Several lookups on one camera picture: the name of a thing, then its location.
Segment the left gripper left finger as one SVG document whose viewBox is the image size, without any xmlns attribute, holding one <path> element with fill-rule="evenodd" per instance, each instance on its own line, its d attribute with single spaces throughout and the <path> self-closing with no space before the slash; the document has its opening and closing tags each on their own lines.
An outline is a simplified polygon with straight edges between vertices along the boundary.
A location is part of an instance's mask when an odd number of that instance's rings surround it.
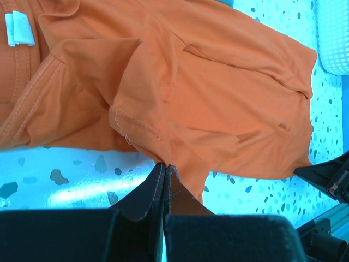
<svg viewBox="0 0 349 262">
<path fill-rule="evenodd" d="M 165 164 L 106 209 L 1 213 L 1 261 L 161 261 Z"/>
</svg>

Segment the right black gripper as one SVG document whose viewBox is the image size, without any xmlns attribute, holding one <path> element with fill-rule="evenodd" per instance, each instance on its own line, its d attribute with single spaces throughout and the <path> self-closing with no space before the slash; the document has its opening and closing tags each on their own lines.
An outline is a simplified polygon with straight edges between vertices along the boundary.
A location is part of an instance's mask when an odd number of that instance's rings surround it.
<svg viewBox="0 0 349 262">
<path fill-rule="evenodd" d="M 296 168 L 294 174 L 330 198 L 348 204 L 348 152 L 325 163 Z"/>
</svg>

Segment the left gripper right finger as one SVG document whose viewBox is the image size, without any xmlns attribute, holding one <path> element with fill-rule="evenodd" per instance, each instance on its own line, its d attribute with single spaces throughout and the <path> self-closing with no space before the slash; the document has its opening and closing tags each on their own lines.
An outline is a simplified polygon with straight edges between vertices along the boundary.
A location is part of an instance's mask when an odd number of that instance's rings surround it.
<svg viewBox="0 0 349 262">
<path fill-rule="evenodd" d="M 215 215 L 166 170 L 167 261 L 307 261 L 292 224 L 276 215 Z"/>
</svg>

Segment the orange t-shirt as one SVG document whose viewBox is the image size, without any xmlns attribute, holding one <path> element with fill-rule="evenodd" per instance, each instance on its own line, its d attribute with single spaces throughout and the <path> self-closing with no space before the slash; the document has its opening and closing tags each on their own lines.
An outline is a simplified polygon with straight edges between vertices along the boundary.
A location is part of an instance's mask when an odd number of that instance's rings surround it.
<svg viewBox="0 0 349 262">
<path fill-rule="evenodd" d="M 310 165 L 317 54 L 216 1 L 1 1 L 1 148 L 139 151 L 202 198 L 211 171 Z"/>
</svg>

